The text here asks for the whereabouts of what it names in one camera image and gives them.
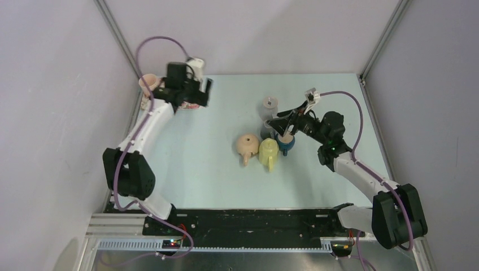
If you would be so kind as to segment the pink ceramic mug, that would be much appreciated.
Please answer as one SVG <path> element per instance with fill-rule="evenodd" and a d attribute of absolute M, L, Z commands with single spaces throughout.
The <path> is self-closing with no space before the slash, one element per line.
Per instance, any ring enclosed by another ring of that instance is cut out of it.
<path fill-rule="evenodd" d="M 142 89 L 144 96 L 149 99 L 153 97 L 153 91 L 160 85 L 160 83 L 161 78 L 152 73 L 145 74 L 138 80 L 138 84 Z"/>

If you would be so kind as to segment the yellow ceramic mug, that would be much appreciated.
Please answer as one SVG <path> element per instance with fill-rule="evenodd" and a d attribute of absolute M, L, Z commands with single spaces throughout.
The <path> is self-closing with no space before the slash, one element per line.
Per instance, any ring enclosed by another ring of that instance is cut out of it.
<path fill-rule="evenodd" d="M 263 140 L 259 146 L 259 161 L 272 172 L 278 158 L 279 146 L 272 138 Z"/>

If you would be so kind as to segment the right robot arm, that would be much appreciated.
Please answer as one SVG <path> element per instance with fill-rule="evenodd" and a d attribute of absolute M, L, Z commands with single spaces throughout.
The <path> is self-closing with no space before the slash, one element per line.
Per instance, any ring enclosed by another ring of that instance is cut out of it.
<path fill-rule="evenodd" d="M 372 203 L 371 208 L 345 205 L 328 220 L 329 231 L 342 236 L 350 228 L 371 233 L 386 249 L 413 245 L 416 238 L 428 233 L 420 196 L 411 184 L 399 185 L 381 176 L 359 159 L 343 134 L 344 116 L 329 111 L 321 120 L 301 108 L 280 112 L 267 124 L 278 135 L 302 132 L 320 143 L 318 159 L 321 165 L 344 177 Z"/>

